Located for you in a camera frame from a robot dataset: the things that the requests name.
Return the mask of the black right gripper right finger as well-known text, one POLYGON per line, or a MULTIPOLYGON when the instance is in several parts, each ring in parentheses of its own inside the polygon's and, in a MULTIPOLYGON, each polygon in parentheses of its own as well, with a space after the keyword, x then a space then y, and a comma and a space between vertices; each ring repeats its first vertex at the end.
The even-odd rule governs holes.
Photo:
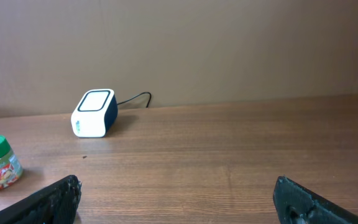
POLYGON ((292 181, 278 177, 273 203, 281 224, 358 224, 358 216, 292 181))

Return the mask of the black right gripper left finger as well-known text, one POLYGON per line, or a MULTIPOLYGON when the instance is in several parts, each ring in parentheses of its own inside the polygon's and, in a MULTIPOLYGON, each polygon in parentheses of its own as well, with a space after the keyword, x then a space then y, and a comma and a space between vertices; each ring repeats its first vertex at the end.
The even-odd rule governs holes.
POLYGON ((81 182, 68 175, 0 211, 0 224, 73 224, 81 182))

